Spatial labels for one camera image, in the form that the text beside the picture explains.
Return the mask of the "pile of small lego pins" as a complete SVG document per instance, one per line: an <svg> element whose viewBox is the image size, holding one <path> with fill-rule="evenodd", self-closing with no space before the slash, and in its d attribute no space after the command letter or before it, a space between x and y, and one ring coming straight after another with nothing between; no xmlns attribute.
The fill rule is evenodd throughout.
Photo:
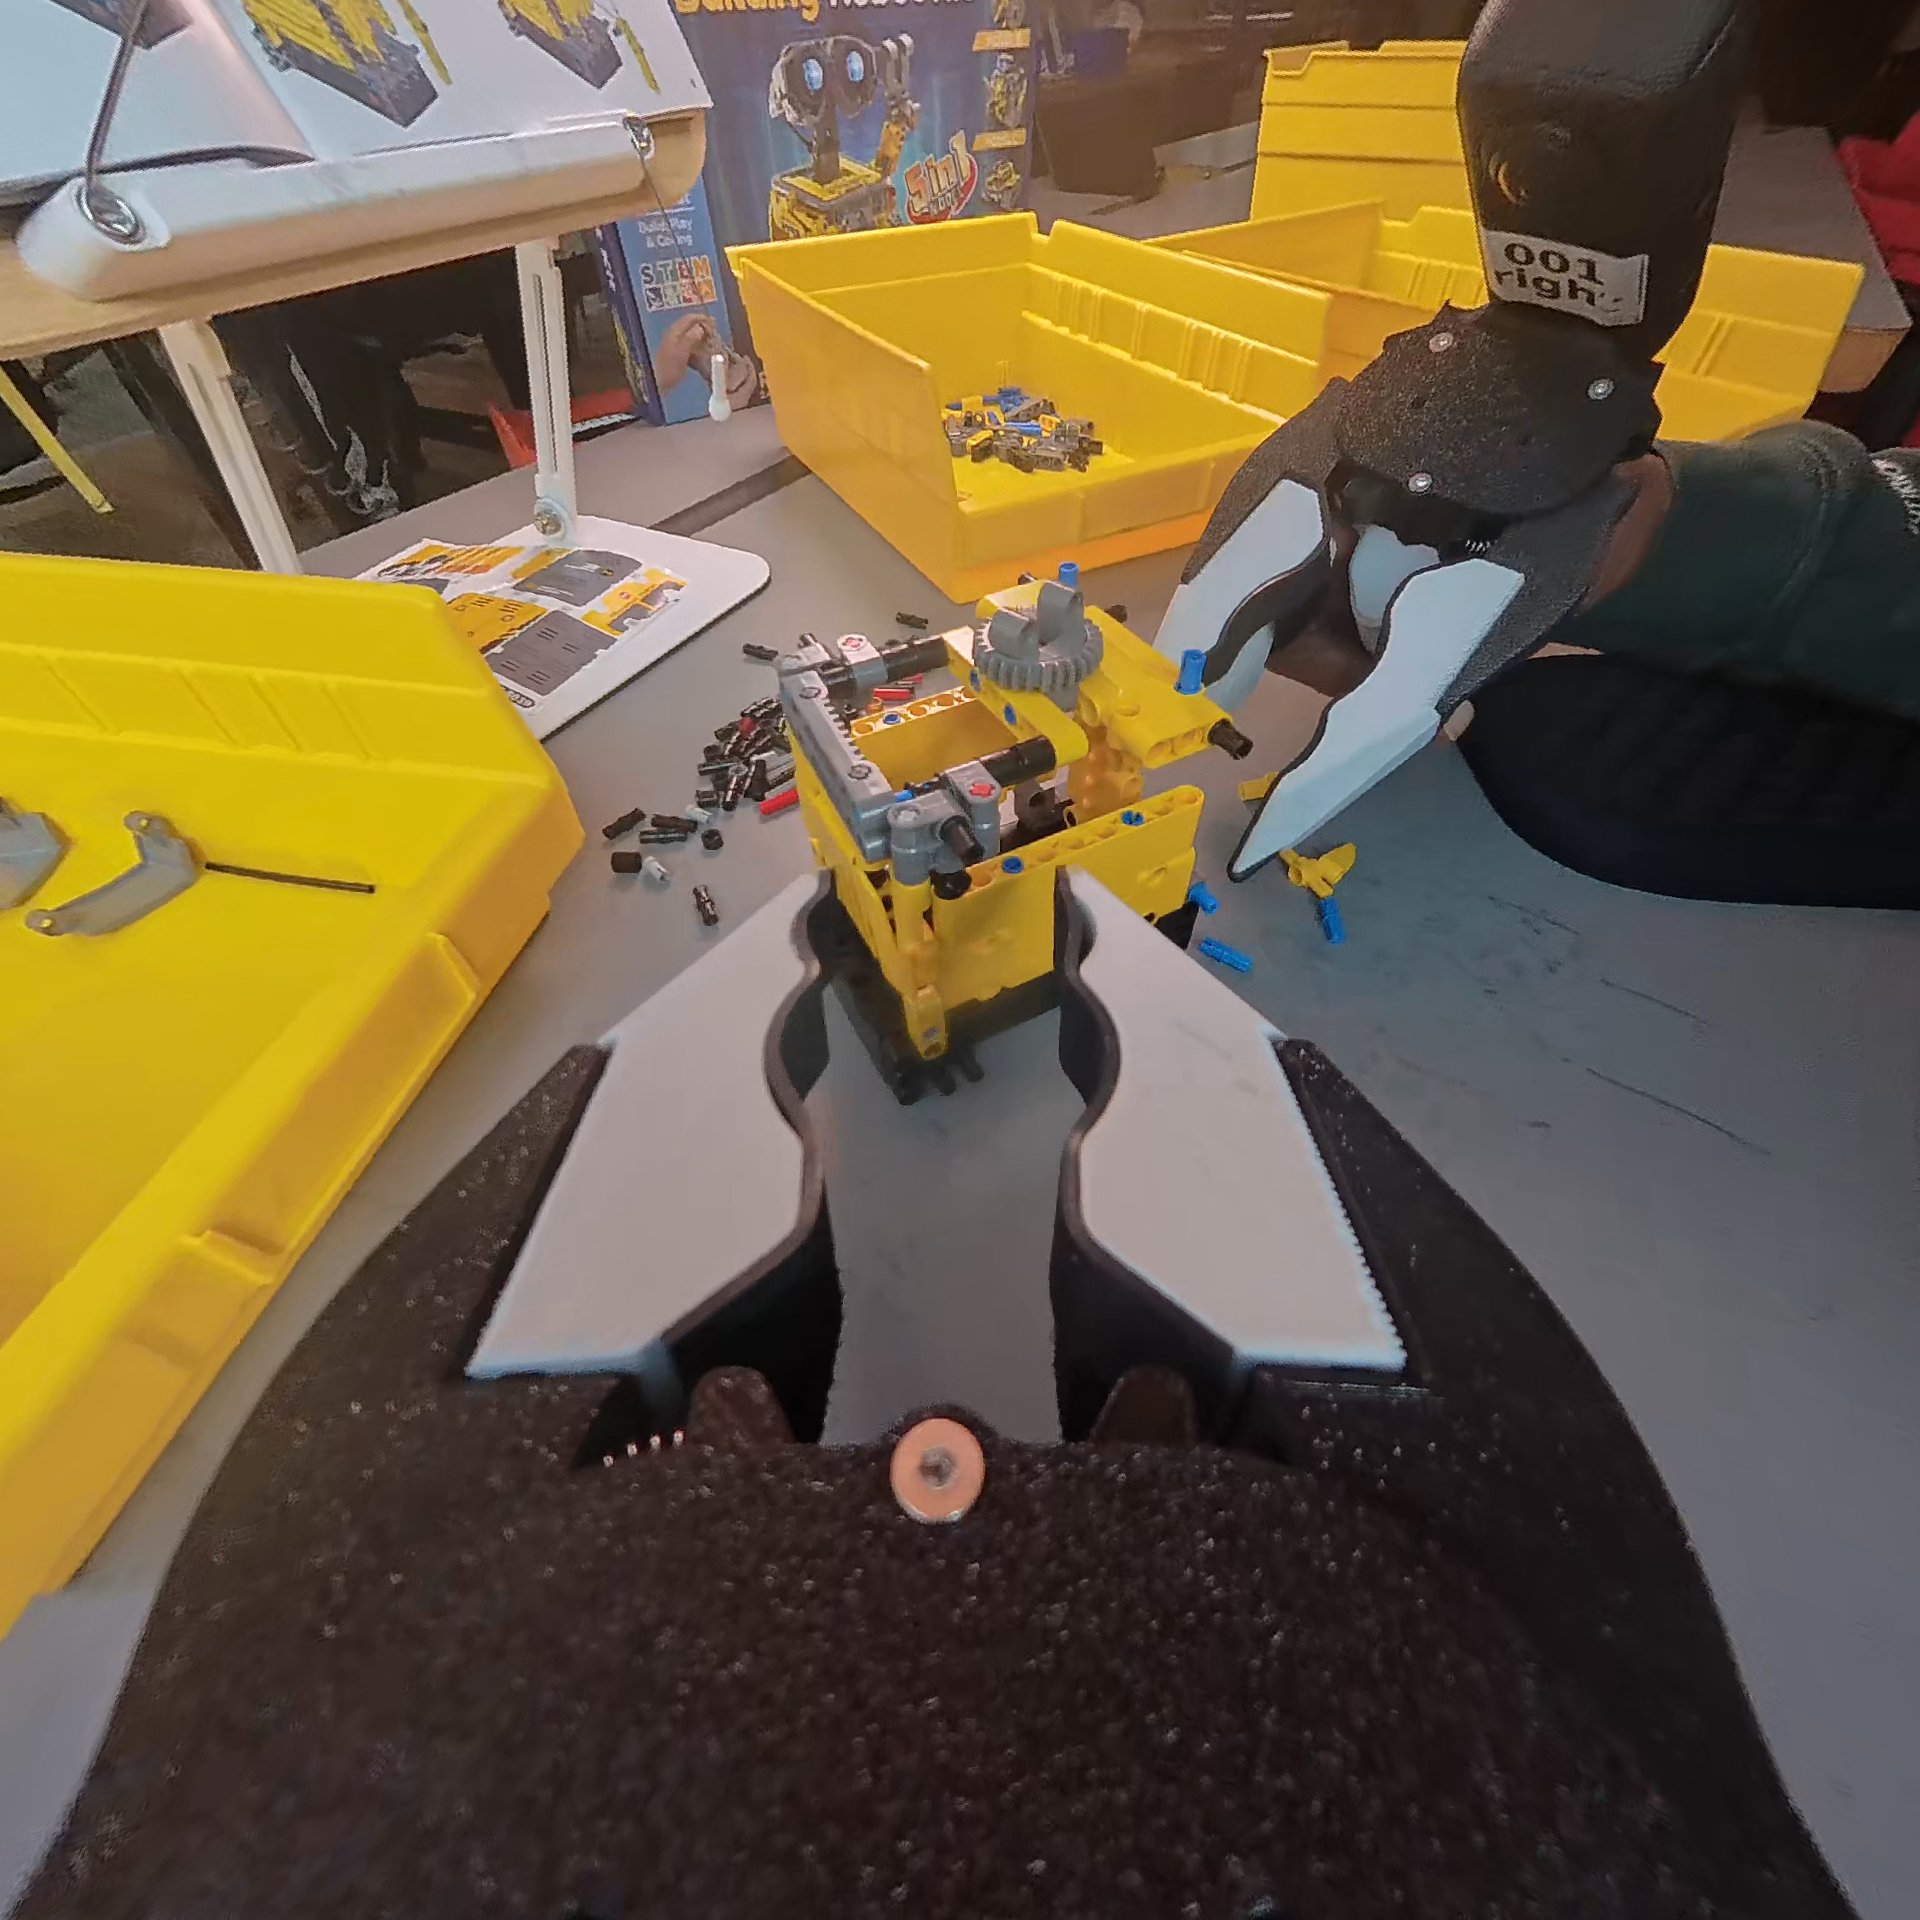
<svg viewBox="0 0 1920 1920"><path fill-rule="evenodd" d="M798 811L803 779L821 782L853 850L889 850L898 782L880 774L853 719L900 715L924 678L943 669L943 639L924 615L898 615L898 631L880 639L803 634L789 650L754 643L747 655L773 669L773 689L711 732L695 799L677 816L628 808L607 826L611 877L670 884L659 850L686 843L719 850L726 816L747 808L763 819Z"/></svg>

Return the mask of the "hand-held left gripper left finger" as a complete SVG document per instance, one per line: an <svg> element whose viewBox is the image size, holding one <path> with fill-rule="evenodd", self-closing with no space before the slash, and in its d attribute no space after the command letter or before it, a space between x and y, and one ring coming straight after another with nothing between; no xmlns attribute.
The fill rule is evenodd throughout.
<svg viewBox="0 0 1920 1920"><path fill-rule="evenodd" d="M467 1357L468 1381L611 1381L637 1441L754 1372L824 1439L842 1276L805 1092L826 1067L815 914L787 884L595 1039L595 1080Z"/></svg>

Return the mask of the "lego sticker sheet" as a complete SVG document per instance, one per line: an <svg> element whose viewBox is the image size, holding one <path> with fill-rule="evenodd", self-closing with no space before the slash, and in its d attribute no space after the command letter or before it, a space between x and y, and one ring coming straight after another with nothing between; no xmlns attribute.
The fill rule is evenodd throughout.
<svg viewBox="0 0 1920 1920"><path fill-rule="evenodd" d="M670 565L560 546L417 540L363 579L434 592L521 712L686 594Z"/></svg>

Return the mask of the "yellow lego robot model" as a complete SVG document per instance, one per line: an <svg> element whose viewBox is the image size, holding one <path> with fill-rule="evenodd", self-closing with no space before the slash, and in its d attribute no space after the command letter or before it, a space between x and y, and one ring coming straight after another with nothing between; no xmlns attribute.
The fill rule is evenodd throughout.
<svg viewBox="0 0 1920 1920"><path fill-rule="evenodd" d="M1067 872L1186 946L1203 793L1147 774L1249 754L1201 663L1090 610L1076 568L939 634L803 634L776 705L832 882L824 961L898 1106L975 1083L975 1046L1056 1003Z"/></svg>

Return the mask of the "heap of grey lego parts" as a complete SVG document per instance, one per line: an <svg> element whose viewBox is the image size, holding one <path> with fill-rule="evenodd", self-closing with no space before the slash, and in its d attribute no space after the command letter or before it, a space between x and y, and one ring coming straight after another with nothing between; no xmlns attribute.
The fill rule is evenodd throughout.
<svg viewBox="0 0 1920 1920"><path fill-rule="evenodd" d="M1063 415L1045 394L999 385L939 408L953 461L1037 471L1087 471L1108 452L1090 417Z"/></svg>

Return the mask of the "red orange garment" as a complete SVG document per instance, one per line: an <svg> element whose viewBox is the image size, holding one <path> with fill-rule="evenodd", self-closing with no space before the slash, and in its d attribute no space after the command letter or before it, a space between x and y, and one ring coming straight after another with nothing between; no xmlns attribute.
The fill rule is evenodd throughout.
<svg viewBox="0 0 1920 1920"><path fill-rule="evenodd" d="M1844 177L1886 260L1886 278L1920 285L1920 119L1892 138L1844 138Z"/></svg>

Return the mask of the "lego instruction booklet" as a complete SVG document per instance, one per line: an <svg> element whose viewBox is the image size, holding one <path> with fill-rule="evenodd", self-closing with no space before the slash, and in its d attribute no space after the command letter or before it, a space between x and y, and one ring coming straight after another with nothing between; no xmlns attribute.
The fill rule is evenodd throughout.
<svg viewBox="0 0 1920 1920"><path fill-rule="evenodd" d="M3 206L137 223L517 214L689 184L707 81L672 6L3 6Z"/></svg>

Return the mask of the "person's right forearm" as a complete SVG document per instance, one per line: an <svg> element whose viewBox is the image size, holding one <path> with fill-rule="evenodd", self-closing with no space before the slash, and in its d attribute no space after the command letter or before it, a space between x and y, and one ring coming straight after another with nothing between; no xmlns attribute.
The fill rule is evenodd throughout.
<svg viewBox="0 0 1920 1920"><path fill-rule="evenodd" d="M1827 423L1667 440L1674 506L1612 534L1550 643L1920 715L1920 452Z"/></svg>

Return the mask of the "yellow lego connector blue pin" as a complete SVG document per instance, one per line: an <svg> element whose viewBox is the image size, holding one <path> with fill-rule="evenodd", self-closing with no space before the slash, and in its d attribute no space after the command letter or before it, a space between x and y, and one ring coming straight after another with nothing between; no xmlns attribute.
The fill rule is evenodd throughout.
<svg viewBox="0 0 1920 1920"><path fill-rule="evenodd" d="M1305 854L1305 850L1279 850L1284 882L1301 888L1315 906L1315 925L1327 946L1345 943L1338 884L1356 872L1356 843L1340 843L1335 850Z"/></svg>

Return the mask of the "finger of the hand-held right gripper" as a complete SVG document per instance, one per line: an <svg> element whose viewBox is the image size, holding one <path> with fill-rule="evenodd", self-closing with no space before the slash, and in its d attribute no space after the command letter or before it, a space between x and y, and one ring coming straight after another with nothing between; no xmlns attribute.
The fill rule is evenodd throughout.
<svg viewBox="0 0 1920 1920"><path fill-rule="evenodd" d="M1305 750L1279 769L1243 843L1231 882L1249 882L1279 850L1297 850L1381 779L1400 769L1439 729L1439 695L1523 592L1496 563L1455 563L1410 576L1381 627L1373 673L1335 699Z"/></svg>
<svg viewBox="0 0 1920 1920"><path fill-rule="evenodd" d="M1326 492L1301 478L1235 478L1159 617L1159 650L1203 655L1212 709L1243 709L1262 678L1275 627L1312 615L1327 581Z"/></svg>

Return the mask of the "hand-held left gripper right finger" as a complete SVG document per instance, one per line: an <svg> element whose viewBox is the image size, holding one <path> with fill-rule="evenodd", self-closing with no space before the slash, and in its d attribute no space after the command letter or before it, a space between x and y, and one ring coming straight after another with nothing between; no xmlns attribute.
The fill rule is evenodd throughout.
<svg viewBox="0 0 1920 1920"><path fill-rule="evenodd" d="M1249 1381L1407 1388L1407 1339L1284 1072L1284 1038L1090 872L1056 882L1051 1395L1090 1441L1120 1375L1224 1441Z"/></svg>

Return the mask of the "grey curved lego panel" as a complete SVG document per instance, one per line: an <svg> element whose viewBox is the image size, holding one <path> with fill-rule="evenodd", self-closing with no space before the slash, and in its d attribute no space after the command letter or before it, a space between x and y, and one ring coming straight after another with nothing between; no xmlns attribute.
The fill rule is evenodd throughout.
<svg viewBox="0 0 1920 1920"><path fill-rule="evenodd" d="M153 914L173 897L200 884L201 857L162 816L130 811L125 829L135 838L135 866L54 906L33 906L27 927L38 935L88 935L125 931L130 925Z"/></svg>
<svg viewBox="0 0 1920 1920"><path fill-rule="evenodd" d="M68 838L42 816L0 805L0 909L27 906L61 872Z"/></svg>

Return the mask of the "yellow plastic parts bin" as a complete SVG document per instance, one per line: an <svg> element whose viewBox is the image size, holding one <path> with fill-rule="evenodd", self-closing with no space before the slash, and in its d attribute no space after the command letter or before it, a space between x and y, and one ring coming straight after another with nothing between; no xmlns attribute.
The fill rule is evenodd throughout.
<svg viewBox="0 0 1920 1920"><path fill-rule="evenodd" d="M957 605L1201 540L1335 377L1327 291L1028 214L729 260L787 450ZM1090 465L953 459L943 408L999 385L1090 417Z"/></svg>
<svg viewBox="0 0 1920 1920"><path fill-rule="evenodd" d="M422 586L3 558L0 788L64 862L0 918L0 1628L54 1592L546 914L584 826ZM38 935L135 866L153 914Z"/></svg>

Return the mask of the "blue robot kit box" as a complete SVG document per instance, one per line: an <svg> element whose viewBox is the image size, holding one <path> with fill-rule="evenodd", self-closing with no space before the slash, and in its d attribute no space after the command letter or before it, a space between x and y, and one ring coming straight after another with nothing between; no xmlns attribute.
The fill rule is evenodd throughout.
<svg viewBox="0 0 1920 1920"><path fill-rule="evenodd" d="M670 214L595 235L644 423L689 423L763 377L733 252L1018 214L1030 130L1022 0L682 0L707 155Z"/></svg>

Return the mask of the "instruction booklet on stand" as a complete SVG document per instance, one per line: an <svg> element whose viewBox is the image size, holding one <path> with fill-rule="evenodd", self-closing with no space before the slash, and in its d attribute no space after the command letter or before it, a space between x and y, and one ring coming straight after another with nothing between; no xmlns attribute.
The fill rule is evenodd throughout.
<svg viewBox="0 0 1920 1920"><path fill-rule="evenodd" d="M663 617L607 639L556 695L521 709L524 726L550 740L767 586L767 563L739 550L578 514L556 238L670 214L698 183L701 155L701 109L677 109L595 112L352 161L270 169L194 161L118 173L105 177L105 217L80 217L80 183L68 183L3 235L3 358L153 331L239 510L245 554L269 576L299 576L300 558L209 318L514 252L536 411L536 514L514 540L659 554L686 579Z"/></svg>

